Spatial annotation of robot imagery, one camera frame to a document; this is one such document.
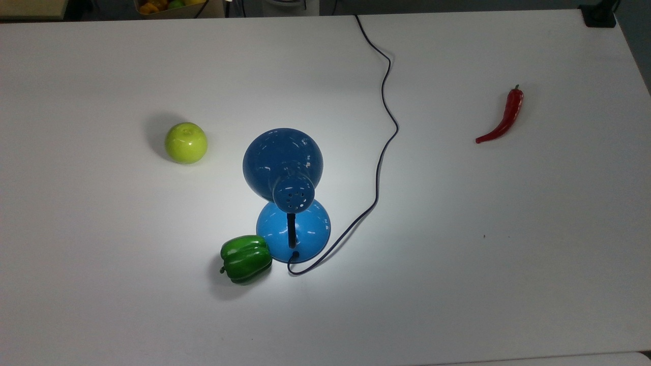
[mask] desk lamp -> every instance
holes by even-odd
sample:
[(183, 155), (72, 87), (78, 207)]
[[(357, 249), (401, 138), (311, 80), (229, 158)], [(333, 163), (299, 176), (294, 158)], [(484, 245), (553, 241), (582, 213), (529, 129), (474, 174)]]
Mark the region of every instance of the desk lamp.
[(277, 128), (258, 136), (243, 160), (249, 187), (269, 203), (256, 233), (281, 262), (305, 262), (319, 254), (330, 237), (330, 218), (314, 199), (323, 173), (319, 146), (307, 134)]

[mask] power cord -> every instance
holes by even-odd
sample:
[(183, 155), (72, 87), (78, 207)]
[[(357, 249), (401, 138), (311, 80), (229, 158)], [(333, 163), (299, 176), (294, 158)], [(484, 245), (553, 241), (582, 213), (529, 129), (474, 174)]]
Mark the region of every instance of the power cord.
[(387, 152), (387, 148), (389, 147), (389, 143), (398, 135), (398, 132), (400, 131), (400, 125), (398, 125), (398, 121), (396, 121), (395, 117), (393, 117), (393, 114), (389, 110), (389, 107), (387, 106), (387, 100), (384, 96), (384, 86), (387, 83), (387, 78), (389, 77), (389, 74), (391, 73), (391, 59), (384, 54), (384, 52), (380, 51), (379, 48), (377, 48), (373, 42), (368, 39), (368, 36), (366, 32), (364, 32), (364, 27), (362, 26), (361, 21), (359, 21), (359, 16), (357, 14), (354, 15), (355, 20), (357, 20), (357, 24), (359, 26), (359, 30), (362, 32), (362, 35), (364, 36), (364, 39), (366, 42), (369, 44), (369, 46), (373, 47), (376, 52), (378, 52), (380, 55), (382, 55), (387, 61), (389, 61), (389, 66), (387, 67), (387, 72), (384, 74), (384, 78), (382, 79), (382, 88), (380, 89), (380, 94), (382, 96), (382, 104), (384, 105), (384, 109), (387, 111), (387, 114), (393, 121), (393, 124), (396, 126), (395, 132), (393, 132), (393, 135), (387, 140), (386, 144), (384, 144), (384, 147), (382, 148), (382, 152), (380, 153), (380, 158), (378, 159), (378, 165), (375, 169), (375, 199), (373, 200), (373, 204), (367, 208), (361, 215), (359, 215), (356, 219), (353, 220), (353, 222), (348, 226), (348, 228), (341, 234), (339, 238), (337, 238), (337, 241), (321, 256), (319, 259), (316, 260), (316, 262), (312, 263), (308, 268), (295, 272), (292, 270), (290, 267), (292, 260), (297, 259), (300, 254), (298, 251), (294, 251), (292, 254), (292, 257), (289, 258), (289, 261), (287, 262), (287, 270), (289, 273), (293, 275), (302, 275), (305, 274), (311, 270), (313, 270), (315, 267), (317, 267), (335, 248), (341, 243), (341, 240), (346, 237), (346, 235), (360, 222), (362, 221), (373, 209), (375, 206), (377, 206), (378, 201), (380, 200), (380, 169), (382, 167), (382, 161), (384, 160), (384, 154)]
[(203, 6), (201, 6), (201, 9), (199, 9), (199, 12), (197, 13), (197, 15), (195, 15), (194, 19), (197, 19), (201, 15), (201, 12), (206, 8), (206, 5), (208, 5), (209, 1), (210, 0), (206, 0), (206, 2), (203, 4)]

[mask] bell pepper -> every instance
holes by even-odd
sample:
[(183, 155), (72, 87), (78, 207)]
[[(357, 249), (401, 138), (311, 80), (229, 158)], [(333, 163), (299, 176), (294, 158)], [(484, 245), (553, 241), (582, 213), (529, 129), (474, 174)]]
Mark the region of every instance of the bell pepper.
[(245, 235), (225, 242), (221, 247), (224, 267), (219, 270), (233, 283), (245, 283), (271, 266), (269, 247), (261, 236)]

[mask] lamp base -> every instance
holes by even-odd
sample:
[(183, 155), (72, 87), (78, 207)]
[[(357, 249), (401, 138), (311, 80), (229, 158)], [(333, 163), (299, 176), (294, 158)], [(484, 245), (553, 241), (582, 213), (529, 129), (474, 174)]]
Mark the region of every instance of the lamp base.
[(600, 5), (579, 5), (583, 22), (590, 28), (615, 28), (617, 21), (611, 9)]
[(296, 214), (296, 247), (289, 247), (287, 213), (274, 203), (268, 203), (261, 211), (256, 233), (264, 238), (271, 256), (287, 263), (295, 251), (299, 253), (292, 263), (314, 258), (326, 246), (330, 238), (330, 217), (325, 208), (314, 200), (305, 211)]

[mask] apple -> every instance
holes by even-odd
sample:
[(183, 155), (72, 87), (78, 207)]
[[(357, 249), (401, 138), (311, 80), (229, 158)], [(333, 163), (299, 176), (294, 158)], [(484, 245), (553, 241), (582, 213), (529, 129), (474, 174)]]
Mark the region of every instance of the apple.
[(196, 124), (179, 123), (167, 132), (165, 151), (177, 163), (196, 163), (203, 158), (206, 150), (208, 150), (208, 139)]
[(174, 0), (174, 1), (171, 1), (171, 2), (169, 3), (169, 5), (167, 5), (167, 10), (169, 10), (169, 9), (176, 9), (176, 8), (182, 8), (182, 7), (184, 7), (184, 6), (185, 6), (185, 4), (183, 4), (183, 1), (181, 1), (181, 0)]

